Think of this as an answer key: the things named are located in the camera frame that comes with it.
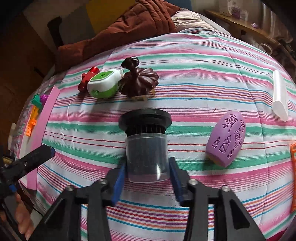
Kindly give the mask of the person's left hand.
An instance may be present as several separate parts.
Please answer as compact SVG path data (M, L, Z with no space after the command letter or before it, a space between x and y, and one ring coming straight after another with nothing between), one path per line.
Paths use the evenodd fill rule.
M26 240L29 240L30 236L34 231L33 221L31 220L30 213L27 210L25 204L23 203L21 196L16 192L16 211L15 219L18 223L18 231L26 237Z

